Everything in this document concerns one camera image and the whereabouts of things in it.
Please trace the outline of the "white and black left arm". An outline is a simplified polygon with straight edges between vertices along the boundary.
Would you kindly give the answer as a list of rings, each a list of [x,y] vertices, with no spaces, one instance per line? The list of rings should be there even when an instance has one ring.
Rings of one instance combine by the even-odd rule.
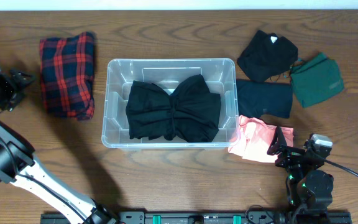
[[[11,110],[14,99],[34,81],[33,76],[0,72],[0,109]],[[50,173],[34,147],[0,121],[0,183],[22,188],[58,210],[68,223],[118,223],[119,217],[92,198],[67,186]]]

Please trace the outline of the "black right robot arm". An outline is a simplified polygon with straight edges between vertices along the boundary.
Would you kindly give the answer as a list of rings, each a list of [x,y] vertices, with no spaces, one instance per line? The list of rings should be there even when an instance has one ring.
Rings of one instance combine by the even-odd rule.
[[[306,209],[323,213],[333,201],[332,175],[319,168],[330,155],[333,142],[320,134],[311,134],[304,148],[292,147],[287,143],[283,130],[275,129],[273,140],[267,154],[277,156],[275,165],[284,168],[287,195],[290,205],[294,208],[305,206]]]

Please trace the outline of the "red navy plaid cloth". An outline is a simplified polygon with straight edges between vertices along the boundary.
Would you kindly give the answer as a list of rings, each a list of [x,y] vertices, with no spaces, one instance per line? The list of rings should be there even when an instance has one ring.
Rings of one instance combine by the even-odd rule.
[[[61,118],[91,119],[94,115],[95,37],[51,37],[39,42],[40,90],[47,113]]]

